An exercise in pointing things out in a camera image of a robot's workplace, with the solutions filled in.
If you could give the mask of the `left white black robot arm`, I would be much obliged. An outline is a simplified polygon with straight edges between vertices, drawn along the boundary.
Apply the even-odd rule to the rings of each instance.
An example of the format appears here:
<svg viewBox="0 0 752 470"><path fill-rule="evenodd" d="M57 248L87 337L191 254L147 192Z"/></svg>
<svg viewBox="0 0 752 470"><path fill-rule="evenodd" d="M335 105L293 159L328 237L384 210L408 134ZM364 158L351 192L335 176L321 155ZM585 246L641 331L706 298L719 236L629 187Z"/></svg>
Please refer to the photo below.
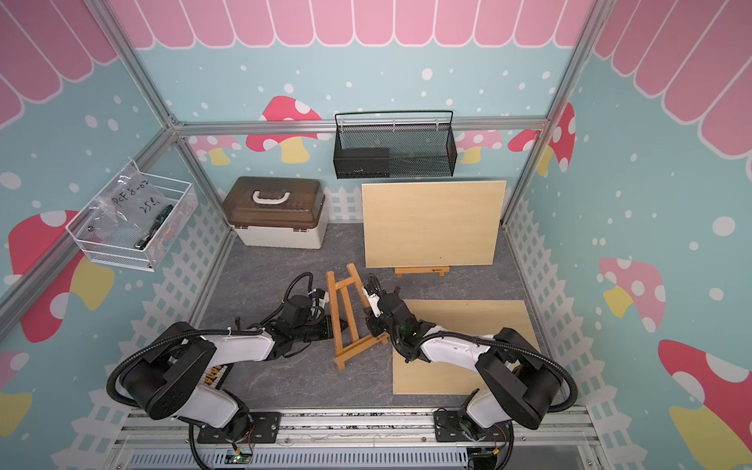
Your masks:
<svg viewBox="0 0 752 470"><path fill-rule="evenodd" d="M296 345L333 339L342 323L326 313L327 302L324 290L309 287L304 295L287 290L270 315L246 328L196 329L176 322L115 368L107 394L153 420L176 418L238 439L253 430L254 419L235 395L208 384L208 370L291 358Z"/></svg>

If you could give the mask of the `plywood board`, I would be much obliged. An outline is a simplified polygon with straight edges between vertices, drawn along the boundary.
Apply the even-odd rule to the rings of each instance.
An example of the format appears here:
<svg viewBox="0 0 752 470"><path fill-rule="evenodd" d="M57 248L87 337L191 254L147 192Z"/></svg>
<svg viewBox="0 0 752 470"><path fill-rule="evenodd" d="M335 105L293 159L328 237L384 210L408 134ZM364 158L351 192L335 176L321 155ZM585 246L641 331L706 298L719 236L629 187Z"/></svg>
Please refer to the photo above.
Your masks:
<svg viewBox="0 0 752 470"><path fill-rule="evenodd" d="M489 266L505 192L504 180L364 184L366 266Z"/></svg>
<svg viewBox="0 0 752 470"><path fill-rule="evenodd" d="M419 320L435 323L439 329L491 339L505 328L517 331L535 349L540 348L534 327L522 301L489 300L407 300L409 310ZM475 362L487 352L456 338L426 343L433 354L430 362L407 363L393 354L393 393L396 395L467 396L487 388Z"/></svg>

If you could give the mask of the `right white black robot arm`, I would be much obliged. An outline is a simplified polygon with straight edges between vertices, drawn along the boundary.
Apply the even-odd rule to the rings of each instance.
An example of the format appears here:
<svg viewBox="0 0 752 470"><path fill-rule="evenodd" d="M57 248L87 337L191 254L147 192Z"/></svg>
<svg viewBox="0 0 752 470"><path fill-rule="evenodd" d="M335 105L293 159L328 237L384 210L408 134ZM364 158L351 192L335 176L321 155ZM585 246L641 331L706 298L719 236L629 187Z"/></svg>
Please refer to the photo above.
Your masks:
<svg viewBox="0 0 752 470"><path fill-rule="evenodd" d="M389 335L406 363L447 363L477 373L488 388L467 398L464 419L482 430L503 421L536 430L550 412L575 405L579 390L561 364L541 354L520 333L504 327L493 336L448 330L417 318L400 290L384 290L370 277L362 289L372 333Z"/></svg>

